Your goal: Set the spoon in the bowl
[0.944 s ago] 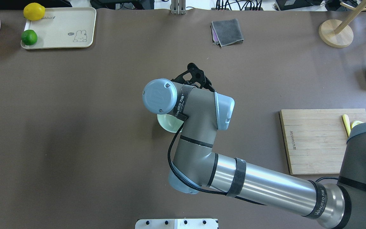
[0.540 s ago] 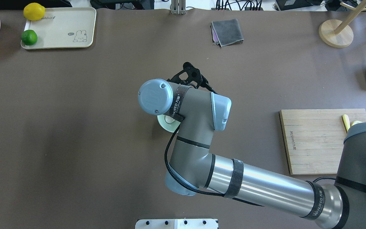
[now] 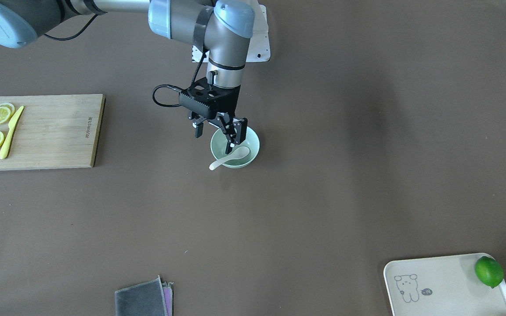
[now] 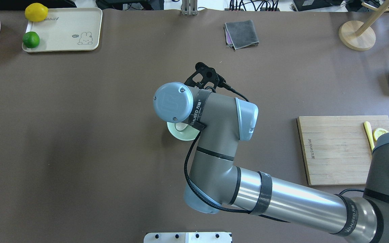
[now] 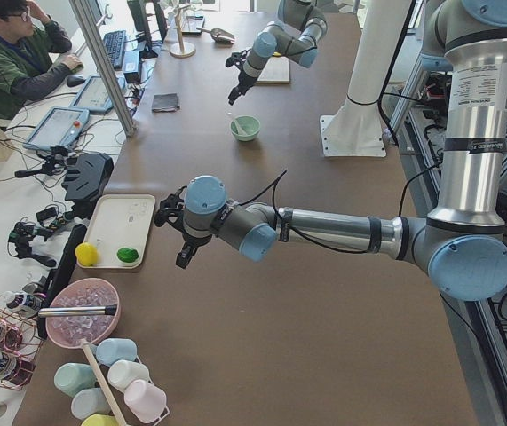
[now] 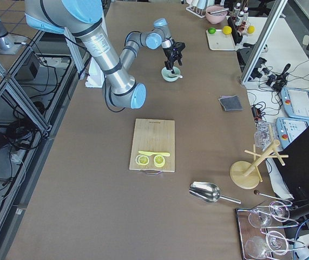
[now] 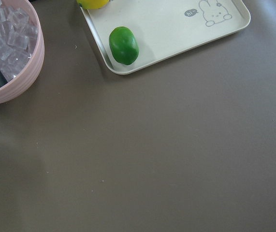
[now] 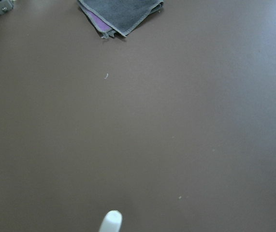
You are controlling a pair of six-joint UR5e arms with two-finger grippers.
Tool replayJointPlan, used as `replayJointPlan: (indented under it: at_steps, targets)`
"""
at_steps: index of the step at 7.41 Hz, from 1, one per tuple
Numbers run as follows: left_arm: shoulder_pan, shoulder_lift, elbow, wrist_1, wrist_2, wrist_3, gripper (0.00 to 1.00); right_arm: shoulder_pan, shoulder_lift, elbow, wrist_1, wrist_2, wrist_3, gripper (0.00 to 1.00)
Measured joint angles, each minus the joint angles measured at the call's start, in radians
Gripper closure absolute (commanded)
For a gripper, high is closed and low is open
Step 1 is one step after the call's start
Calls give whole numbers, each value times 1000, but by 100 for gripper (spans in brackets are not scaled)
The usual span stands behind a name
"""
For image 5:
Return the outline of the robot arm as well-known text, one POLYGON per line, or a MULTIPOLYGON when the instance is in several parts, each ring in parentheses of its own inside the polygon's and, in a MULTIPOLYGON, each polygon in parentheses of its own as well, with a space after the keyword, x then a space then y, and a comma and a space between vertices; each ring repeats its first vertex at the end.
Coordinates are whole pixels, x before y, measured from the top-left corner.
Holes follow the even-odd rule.
POLYGON ((269 59, 278 53, 301 67, 309 68, 318 54, 318 42, 327 34, 328 23, 315 1, 281 1, 278 19, 267 23, 251 47, 234 52, 227 67, 239 69, 238 83, 228 95, 232 105, 252 88, 269 59))
POLYGON ((179 267, 219 238, 262 259, 276 241, 350 254, 385 253, 417 265, 442 292, 479 301, 507 285, 504 222, 496 213, 507 132, 507 1, 430 1, 420 62, 451 71, 437 206, 424 218, 355 217, 238 202, 199 176, 160 204, 157 226, 183 236, 179 267))

